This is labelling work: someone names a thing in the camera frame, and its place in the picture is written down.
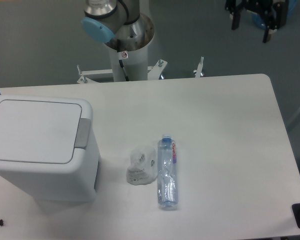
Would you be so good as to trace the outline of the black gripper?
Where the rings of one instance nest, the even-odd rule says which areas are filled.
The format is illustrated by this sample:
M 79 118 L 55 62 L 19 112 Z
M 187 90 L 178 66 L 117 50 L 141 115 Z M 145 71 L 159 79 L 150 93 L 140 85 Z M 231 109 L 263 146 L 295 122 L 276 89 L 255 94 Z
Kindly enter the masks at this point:
M 259 15 L 265 27 L 262 42 L 267 43 L 270 41 L 271 35 L 286 24 L 289 12 L 289 1 L 226 0 L 224 9 L 230 13 L 232 30 L 239 28 L 242 10 Z

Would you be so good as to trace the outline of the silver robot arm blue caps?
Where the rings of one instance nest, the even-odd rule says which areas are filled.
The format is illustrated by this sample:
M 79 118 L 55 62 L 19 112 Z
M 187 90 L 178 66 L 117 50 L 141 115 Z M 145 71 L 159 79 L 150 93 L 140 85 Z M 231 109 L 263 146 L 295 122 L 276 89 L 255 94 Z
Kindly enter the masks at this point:
M 264 25 L 262 41 L 267 43 L 276 30 L 286 25 L 288 0 L 227 0 L 224 9 L 231 17 L 231 29 L 240 25 L 243 10 L 256 14 Z M 87 0 L 81 26 L 93 40 L 117 52 L 136 51 L 147 46 L 155 29 L 151 20 L 140 12 L 138 0 Z

